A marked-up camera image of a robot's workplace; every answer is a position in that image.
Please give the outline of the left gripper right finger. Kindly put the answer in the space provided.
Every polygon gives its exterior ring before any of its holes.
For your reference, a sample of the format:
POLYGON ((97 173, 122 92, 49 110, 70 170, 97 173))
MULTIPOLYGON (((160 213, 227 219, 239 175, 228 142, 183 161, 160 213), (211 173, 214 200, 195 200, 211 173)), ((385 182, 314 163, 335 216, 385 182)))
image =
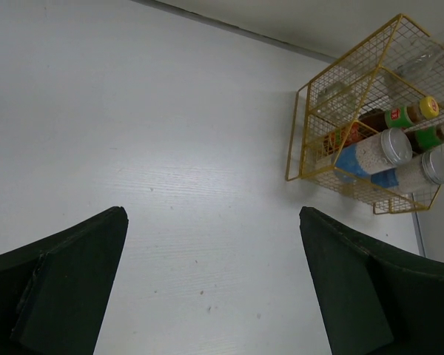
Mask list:
POLYGON ((313 207, 300 234, 333 354, 444 354, 444 263, 313 207))

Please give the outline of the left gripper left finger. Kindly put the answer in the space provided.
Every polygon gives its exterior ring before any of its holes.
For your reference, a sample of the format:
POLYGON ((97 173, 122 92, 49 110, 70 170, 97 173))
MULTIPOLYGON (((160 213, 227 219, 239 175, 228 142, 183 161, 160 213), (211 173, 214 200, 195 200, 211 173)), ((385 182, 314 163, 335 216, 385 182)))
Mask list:
POLYGON ((128 229, 114 206, 0 255, 0 354, 93 354, 128 229))

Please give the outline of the silver lid shaker jar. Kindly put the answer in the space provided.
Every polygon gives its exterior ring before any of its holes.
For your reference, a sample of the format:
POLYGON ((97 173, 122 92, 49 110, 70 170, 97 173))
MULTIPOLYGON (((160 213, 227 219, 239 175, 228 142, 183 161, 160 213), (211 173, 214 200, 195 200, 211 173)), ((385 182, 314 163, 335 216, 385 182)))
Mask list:
POLYGON ((372 175, 370 181, 400 195, 438 187, 444 184, 444 155, 439 150, 425 152, 402 166, 372 175))
POLYGON ((391 128, 342 149, 334 166, 358 178, 367 178, 408 163, 412 155, 404 131, 391 128))

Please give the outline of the clear glass oil bottle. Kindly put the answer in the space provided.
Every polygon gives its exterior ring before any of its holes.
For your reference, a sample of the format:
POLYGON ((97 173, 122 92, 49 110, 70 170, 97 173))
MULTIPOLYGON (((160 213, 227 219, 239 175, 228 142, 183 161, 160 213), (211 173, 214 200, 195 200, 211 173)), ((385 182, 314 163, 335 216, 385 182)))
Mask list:
POLYGON ((351 88, 343 82, 337 81, 324 87, 317 94, 315 106, 320 114, 344 116, 355 110, 356 100, 351 88))

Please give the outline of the dark liquid glass bottle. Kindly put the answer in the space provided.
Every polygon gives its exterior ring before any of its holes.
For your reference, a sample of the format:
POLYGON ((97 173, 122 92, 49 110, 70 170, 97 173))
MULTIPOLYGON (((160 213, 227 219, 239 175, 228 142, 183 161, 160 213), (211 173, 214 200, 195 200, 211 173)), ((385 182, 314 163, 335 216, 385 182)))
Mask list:
POLYGON ((432 37, 411 37, 395 50, 398 65, 394 73, 412 82, 426 75, 444 56, 444 30, 432 37))

